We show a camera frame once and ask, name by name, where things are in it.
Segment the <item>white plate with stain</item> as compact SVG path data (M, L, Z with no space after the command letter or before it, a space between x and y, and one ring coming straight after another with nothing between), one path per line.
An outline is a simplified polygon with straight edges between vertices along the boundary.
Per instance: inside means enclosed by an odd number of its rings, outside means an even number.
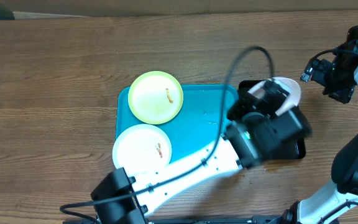
M279 116L292 107L298 106L301 99L301 88L296 81L285 77L269 78L268 80L273 81L288 93L284 102L280 103L280 107L274 110L275 115ZM265 85L265 82L265 80L257 82L247 92L257 98L261 98L265 92L265 90L262 89L262 87Z

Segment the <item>yellow-green plate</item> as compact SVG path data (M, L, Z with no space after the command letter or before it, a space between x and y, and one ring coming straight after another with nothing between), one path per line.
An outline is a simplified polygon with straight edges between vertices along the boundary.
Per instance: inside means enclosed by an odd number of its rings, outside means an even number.
M167 72L151 71L137 77L128 93L132 114L148 124L163 124L172 120L184 101L179 81Z

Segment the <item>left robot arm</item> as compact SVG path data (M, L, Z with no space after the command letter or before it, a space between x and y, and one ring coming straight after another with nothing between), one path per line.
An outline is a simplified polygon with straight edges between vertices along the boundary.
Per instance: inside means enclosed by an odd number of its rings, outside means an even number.
M109 173L92 191L98 223L145 223L162 204L213 177L230 176L270 160L301 159L310 124L298 104L296 81L278 77L239 85L227 112L230 123L217 140L166 167L130 176Z

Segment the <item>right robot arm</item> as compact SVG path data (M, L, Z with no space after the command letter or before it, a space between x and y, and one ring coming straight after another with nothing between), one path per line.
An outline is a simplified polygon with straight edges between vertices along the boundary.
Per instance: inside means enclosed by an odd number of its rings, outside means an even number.
M300 79L324 86L323 94L348 103L358 88L358 26L346 41L330 51L332 62L317 55L308 62ZM331 180L311 197L295 202L275 223L337 223L348 210L358 207L358 134L334 158Z

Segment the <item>black water tray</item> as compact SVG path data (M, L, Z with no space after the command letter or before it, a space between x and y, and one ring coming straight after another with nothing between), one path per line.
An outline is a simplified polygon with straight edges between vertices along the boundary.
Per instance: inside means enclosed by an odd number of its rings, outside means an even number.
M301 159L305 156L304 137L310 133L310 126L298 106L275 118L252 112L242 119L251 125L252 141L264 159Z

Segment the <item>teal plastic tray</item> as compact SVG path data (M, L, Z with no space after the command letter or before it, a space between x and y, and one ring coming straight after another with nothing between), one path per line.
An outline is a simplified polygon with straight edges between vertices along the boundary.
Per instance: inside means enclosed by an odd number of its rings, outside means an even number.
M156 125L170 139L172 158L170 163L186 157L215 141L221 110L222 84L182 85L184 101L180 112L169 122ZM129 88L118 96L116 138L127 128L142 124L131 112L128 104ZM237 90L229 85L226 89L224 129L230 121L227 110L239 99Z

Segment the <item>white plate front left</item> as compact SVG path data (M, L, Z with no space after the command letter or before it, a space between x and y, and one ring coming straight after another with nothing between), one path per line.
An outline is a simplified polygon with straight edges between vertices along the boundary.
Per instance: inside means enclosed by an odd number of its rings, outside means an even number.
M172 145L168 136L151 124L127 128L112 147L115 168L123 168L128 176L163 168L171 158Z

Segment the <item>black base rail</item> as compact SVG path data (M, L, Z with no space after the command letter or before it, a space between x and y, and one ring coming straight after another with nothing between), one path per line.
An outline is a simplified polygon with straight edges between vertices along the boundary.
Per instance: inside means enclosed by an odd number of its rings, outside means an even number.
M280 223L278 215L256 215L251 218L174 218L144 219L148 224L274 224Z

